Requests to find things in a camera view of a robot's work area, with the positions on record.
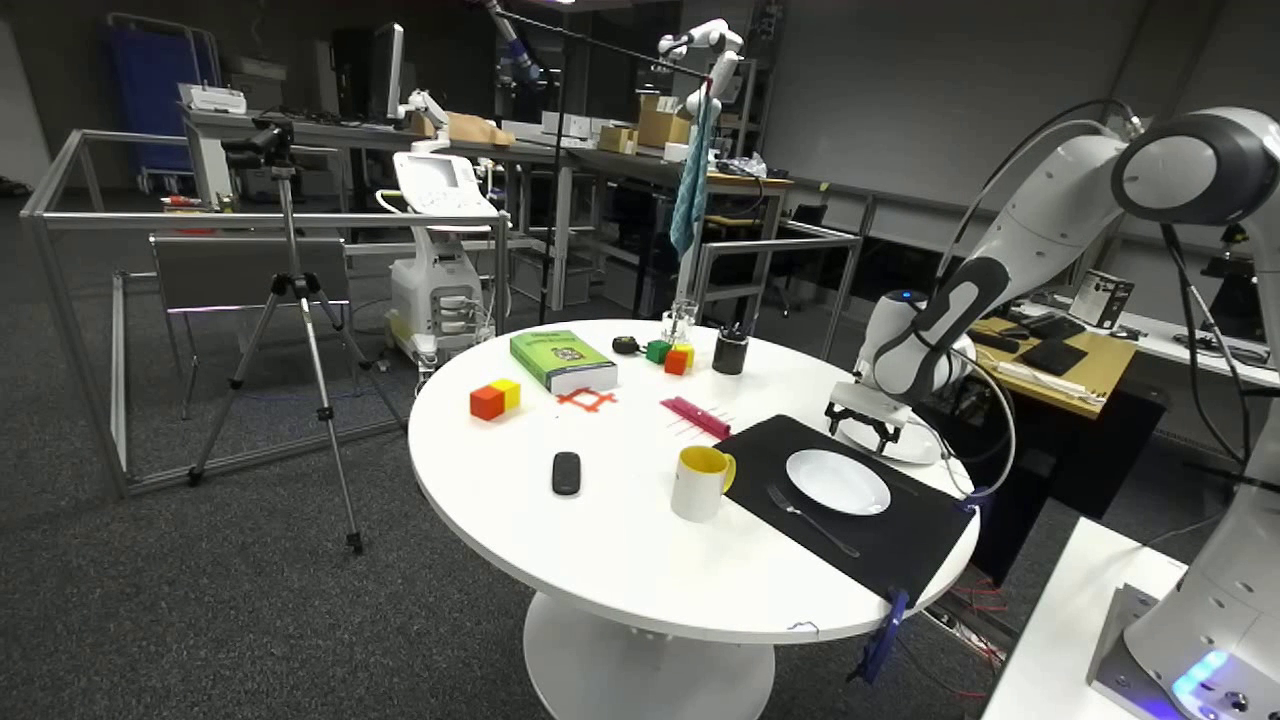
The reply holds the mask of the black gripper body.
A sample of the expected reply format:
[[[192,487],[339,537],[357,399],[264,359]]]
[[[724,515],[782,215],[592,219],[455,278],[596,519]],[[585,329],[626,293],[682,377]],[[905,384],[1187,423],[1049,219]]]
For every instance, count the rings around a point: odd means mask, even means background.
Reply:
[[[887,450],[905,438],[905,411],[883,396],[827,399],[823,414],[830,435],[863,450]]]

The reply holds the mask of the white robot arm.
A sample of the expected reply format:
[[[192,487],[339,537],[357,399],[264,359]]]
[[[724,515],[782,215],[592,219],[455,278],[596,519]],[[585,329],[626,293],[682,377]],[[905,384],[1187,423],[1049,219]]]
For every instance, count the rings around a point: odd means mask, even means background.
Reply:
[[[1258,336],[1280,352],[1280,124],[1257,108],[1193,108],[1132,134],[1070,134],[991,215],[972,250],[920,301],[878,294],[853,377],[830,389],[830,432],[887,460],[935,460],[909,411],[960,378],[960,336],[1038,289],[1084,289],[1124,238],[1164,242],[1184,332],[1205,293],[1179,227],[1238,232]],[[1277,720],[1280,710],[1280,411],[1238,438],[1231,504],[1179,584],[1121,633],[1149,685],[1138,710]]]

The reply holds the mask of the white robot base table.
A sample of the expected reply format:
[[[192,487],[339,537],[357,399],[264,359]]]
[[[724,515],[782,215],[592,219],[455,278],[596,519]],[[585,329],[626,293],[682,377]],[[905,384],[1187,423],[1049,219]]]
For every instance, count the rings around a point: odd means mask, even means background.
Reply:
[[[1277,519],[1193,562],[1078,519],[982,720],[1280,720]]]

